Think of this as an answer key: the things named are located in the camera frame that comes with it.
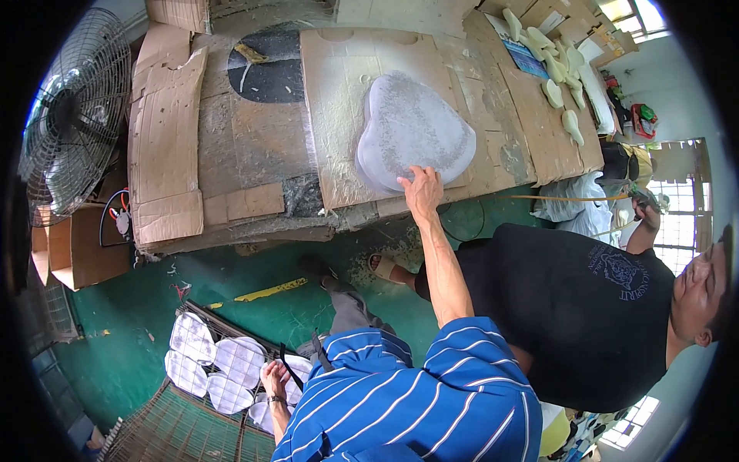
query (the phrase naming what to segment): blue striped shirt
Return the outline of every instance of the blue striped shirt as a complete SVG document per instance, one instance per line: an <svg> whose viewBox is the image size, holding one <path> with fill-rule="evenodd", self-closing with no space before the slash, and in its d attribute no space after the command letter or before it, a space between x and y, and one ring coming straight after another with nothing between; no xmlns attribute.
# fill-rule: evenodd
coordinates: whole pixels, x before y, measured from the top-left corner
<svg viewBox="0 0 739 462"><path fill-rule="evenodd" d="M400 442L428 461L535 461L542 411L490 318L445 325L412 367L408 344L362 328L324 342L273 462L320 461Z"/></svg>

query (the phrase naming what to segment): hand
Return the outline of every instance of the hand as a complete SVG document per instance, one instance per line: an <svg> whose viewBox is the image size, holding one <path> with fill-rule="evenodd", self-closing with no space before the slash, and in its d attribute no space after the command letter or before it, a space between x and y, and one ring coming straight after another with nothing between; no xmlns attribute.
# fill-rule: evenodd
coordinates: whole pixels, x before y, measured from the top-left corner
<svg viewBox="0 0 739 462"><path fill-rule="evenodd" d="M265 386L267 396L287 399L285 384L288 380L290 380L290 374L280 361L272 361L262 370L262 384Z"/></svg>
<svg viewBox="0 0 739 462"><path fill-rule="evenodd" d="M441 185L441 173L433 167L422 169L419 166L410 166L410 170L415 175L413 182L408 178L398 177L398 183L403 186L408 208L418 222L419 219L428 219L436 213L444 188Z"/></svg>
<svg viewBox="0 0 739 462"><path fill-rule="evenodd" d="M638 205L636 199L632 199L631 206L634 207L634 214L641 218L649 227L659 229L661 218L651 205L646 205L642 208Z"/></svg>

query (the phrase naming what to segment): wristwatch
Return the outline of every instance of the wristwatch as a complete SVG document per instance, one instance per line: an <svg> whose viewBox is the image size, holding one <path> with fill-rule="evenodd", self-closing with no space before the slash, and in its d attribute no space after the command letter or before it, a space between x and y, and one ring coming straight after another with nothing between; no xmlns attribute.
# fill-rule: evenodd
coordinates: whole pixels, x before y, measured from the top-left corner
<svg viewBox="0 0 739 462"><path fill-rule="evenodd" d="M287 401L281 397L281 396L269 396L267 397L267 404L272 402L278 402L278 403L285 403L287 404Z"/></svg>

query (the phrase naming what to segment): spray gun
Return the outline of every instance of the spray gun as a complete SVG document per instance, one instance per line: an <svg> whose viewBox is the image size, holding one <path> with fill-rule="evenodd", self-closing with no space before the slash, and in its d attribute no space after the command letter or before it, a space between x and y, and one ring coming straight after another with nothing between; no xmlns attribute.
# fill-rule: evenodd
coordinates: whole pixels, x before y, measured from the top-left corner
<svg viewBox="0 0 739 462"><path fill-rule="evenodd" d="M670 209L670 196L662 193L655 196L649 189L637 186L636 183L631 184L628 196L636 199L636 205L645 212L647 205L661 215L666 214ZM634 221L639 220L641 220L639 215L634 216Z"/></svg>

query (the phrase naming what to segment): fan guard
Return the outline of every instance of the fan guard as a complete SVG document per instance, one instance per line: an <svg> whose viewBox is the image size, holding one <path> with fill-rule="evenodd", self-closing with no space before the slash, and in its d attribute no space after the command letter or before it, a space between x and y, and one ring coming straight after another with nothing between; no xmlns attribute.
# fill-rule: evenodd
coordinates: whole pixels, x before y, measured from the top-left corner
<svg viewBox="0 0 739 462"><path fill-rule="evenodd" d="M131 91L123 25L90 8L54 58L31 104L18 173L33 226L69 217L103 176Z"/></svg>

